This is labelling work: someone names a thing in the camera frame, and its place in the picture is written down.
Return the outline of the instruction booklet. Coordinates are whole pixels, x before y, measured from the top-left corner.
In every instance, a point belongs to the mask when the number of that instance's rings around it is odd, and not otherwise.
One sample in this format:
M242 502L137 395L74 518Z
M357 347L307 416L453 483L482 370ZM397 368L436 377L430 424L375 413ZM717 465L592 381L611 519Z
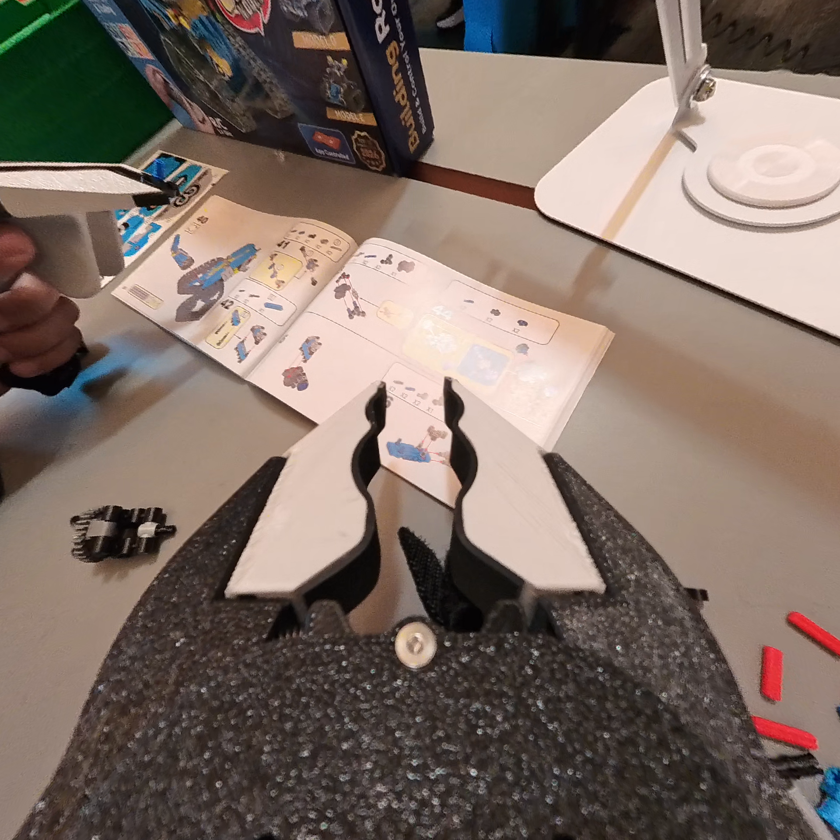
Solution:
M383 382L381 464L449 507L445 378L552 448L614 337L390 240L218 196L112 294L315 424Z

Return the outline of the white desk lamp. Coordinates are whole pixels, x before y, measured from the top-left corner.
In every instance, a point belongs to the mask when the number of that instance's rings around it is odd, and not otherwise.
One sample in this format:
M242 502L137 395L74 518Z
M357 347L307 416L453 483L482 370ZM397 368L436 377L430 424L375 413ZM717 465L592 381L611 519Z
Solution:
M657 2L654 81L537 184L540 213L839 335L839 105L717 80L700 2Z

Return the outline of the grey gear brick assembly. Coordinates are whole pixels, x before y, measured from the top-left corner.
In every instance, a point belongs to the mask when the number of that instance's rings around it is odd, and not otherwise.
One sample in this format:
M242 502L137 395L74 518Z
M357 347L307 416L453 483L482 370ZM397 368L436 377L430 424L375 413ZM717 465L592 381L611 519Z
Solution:
M160 507L96 507L72 517L70 525L71 556L84 563L157 554L162 541L176 534Z

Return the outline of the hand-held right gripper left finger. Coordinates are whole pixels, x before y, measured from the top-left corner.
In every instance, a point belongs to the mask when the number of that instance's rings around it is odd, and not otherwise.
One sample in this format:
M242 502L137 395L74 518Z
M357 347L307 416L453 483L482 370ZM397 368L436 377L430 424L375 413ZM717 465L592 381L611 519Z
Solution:
M373 591L381 546L368 487L381 466L385 409L375 382L288 449L227 599L283 601L303 620L317 601L350 613Z

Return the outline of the green plastic bin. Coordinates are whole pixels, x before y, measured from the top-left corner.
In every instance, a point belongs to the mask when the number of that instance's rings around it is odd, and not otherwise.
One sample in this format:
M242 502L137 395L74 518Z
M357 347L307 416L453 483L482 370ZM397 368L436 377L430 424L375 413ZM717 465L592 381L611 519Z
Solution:
M83 2L1 2L2 161L121 162L173 117Z

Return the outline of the pile of small brick parts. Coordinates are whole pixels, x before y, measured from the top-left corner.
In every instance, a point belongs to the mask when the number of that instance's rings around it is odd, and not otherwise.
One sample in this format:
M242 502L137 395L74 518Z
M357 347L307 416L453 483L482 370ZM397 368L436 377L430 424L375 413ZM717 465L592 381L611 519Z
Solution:
M764 699L774 703L782 700L784 654L777 647L763 647L759 682ZM763 739L798 748L797 752L770 757L770 766L783 781L790 783L791 793L805 816L815 818L815 832L819 838L839 838L839 769L837 766L822 768L819 765L816 736L766 717L752 716L752 723ZM806 779L819 780L819 797L815 805L803 799L796 786L797 781Z

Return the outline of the blue sticker sheet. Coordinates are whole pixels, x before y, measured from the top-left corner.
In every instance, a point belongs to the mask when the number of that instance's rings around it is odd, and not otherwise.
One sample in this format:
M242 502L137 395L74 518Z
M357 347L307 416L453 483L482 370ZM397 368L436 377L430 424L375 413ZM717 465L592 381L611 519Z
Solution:
M171 159L171 173L165 181L175 186L178 195L166 206L134 207L115 213L126 266L149 250L181 216L200 204L228 173L223 168L163 150L158 150L144 162L141 171L145 172L144 167L159 154L167 154Z

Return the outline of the robot kit box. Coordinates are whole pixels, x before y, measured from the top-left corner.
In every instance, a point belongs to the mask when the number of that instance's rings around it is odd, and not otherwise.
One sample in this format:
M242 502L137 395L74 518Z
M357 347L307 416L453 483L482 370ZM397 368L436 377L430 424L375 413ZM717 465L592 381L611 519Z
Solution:
M404 1L86 1L186 128L403 176L434 140Z

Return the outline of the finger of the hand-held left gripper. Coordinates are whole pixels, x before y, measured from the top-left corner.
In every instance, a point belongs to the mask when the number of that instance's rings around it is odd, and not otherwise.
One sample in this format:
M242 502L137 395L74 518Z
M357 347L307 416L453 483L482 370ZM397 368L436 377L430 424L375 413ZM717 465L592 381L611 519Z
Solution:
M171 204L179 188L127 164L1 163L2 213L89 214Z

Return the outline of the person's left hand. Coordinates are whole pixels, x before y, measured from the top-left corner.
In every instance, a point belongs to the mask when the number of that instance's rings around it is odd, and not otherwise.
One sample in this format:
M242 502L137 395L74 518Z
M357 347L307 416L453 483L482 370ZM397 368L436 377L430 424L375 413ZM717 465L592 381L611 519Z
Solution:
M1 363L29 378L68 362L81 346L74 301L31 269L35 246L11 224L1 226Z

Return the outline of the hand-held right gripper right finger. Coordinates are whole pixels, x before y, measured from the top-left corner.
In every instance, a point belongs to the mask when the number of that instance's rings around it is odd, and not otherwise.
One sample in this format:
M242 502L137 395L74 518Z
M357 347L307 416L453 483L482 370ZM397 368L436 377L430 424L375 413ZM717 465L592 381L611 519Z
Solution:
M603 594L541 447L450 378L444 414L460 483L449 547L456 587L471 601Z

